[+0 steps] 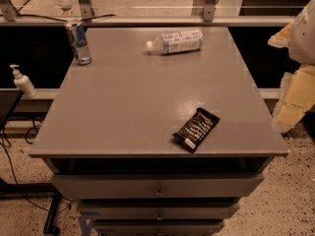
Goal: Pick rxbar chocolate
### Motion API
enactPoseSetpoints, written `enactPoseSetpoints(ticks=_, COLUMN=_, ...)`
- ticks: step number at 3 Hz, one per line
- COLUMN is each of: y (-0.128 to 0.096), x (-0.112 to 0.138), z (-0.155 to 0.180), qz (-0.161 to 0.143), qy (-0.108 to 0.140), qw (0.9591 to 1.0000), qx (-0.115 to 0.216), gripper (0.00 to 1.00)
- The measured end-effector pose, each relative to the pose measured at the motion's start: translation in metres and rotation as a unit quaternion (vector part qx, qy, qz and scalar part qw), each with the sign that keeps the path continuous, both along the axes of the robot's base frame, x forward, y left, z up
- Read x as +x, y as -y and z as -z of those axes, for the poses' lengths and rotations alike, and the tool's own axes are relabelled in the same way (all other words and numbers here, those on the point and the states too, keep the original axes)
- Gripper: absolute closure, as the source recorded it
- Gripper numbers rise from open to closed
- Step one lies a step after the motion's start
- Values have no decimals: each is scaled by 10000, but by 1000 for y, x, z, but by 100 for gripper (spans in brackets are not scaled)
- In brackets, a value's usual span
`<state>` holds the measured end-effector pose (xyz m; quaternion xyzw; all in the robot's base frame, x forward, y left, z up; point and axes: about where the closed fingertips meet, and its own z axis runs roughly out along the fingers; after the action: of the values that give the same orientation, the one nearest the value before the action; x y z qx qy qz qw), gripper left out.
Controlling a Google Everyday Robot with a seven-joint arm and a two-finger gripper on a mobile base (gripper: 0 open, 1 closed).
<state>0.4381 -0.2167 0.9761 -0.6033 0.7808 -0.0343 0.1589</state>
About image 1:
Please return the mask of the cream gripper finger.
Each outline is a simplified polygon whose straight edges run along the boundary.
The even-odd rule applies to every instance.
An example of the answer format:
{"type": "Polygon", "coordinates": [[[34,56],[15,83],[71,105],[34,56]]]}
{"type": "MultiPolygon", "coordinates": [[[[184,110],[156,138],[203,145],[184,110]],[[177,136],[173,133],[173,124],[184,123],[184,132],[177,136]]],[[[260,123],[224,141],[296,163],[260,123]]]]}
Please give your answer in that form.
{"type": "Polygon", "coordinates": [[[287,24],[280,31],[269,38],[268,44],[276,48],[288,48],[291,29],[292,23],[287,24]]]}
{"type": "Polygon", "coordinates": [[[314,105],[315,66],[301,65],[293,74],[285,72],[273,110],[273,127],[292,129],[314,105]]]}

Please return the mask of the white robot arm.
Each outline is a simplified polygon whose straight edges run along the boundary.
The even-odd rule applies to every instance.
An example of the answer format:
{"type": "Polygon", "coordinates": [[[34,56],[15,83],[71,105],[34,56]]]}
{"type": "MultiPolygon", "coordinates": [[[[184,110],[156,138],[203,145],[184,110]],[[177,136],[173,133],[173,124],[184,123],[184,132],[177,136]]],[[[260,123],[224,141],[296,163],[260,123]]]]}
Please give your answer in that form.
{"type": "Polygon", "coordinates": [[[293,74],[283,74],[280,98],[273,110],[274,128],[286,133],[315,105],[315,0],[272,35],[268,44],[287,48],[289,58],[300,64],[293,74]]]}

